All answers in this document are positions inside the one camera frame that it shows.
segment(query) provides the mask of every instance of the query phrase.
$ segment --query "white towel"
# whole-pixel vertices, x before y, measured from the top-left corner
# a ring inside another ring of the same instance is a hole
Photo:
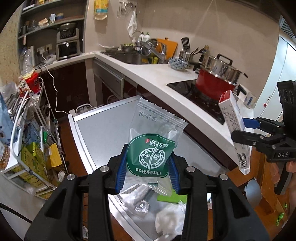
[[[133,10],[133,15],[131,16],[130,23],[128,25],[128,34],[130,37],[132,37],[132,34],[134,31],[136,31],[138,25],[137,25],[137,10],[136,8]]]

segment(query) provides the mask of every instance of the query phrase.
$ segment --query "green packet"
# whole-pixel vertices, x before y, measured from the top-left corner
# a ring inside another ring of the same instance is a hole
[[[170,196],[172,186],[166,161],[188,123],[141,98],[129,129],[126,182],[152,186]]]

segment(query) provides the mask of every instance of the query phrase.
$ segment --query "slotted spatula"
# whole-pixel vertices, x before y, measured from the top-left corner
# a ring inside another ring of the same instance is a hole
[[[184,52],[190,52],[190,44],[189,44],[189,38],[188,37],[184,37],[181,38],[182,44],[183,44],[183,51]]]

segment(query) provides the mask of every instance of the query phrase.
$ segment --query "black rope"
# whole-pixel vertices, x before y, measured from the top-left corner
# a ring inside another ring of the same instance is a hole
[[[21,215],[20,213],[18,213],[17,211],[14,211],[12,208],[0,203],[0,208],[8,211],[8,212],[11,212],[12,214],[18,216],[19,218],[25,220],[26,222],[28,223],[32,223],[32,221],[30,219],[27,219],[25,216]]]

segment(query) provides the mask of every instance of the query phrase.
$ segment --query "black glass stove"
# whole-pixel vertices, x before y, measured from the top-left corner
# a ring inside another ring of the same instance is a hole
[[[167,84],[187,99],[202,108],[205,112],[215,118],[219,123],[224,124],[225,120],[216,102],[201,93],[195,86],[196,80],[186,80]]]

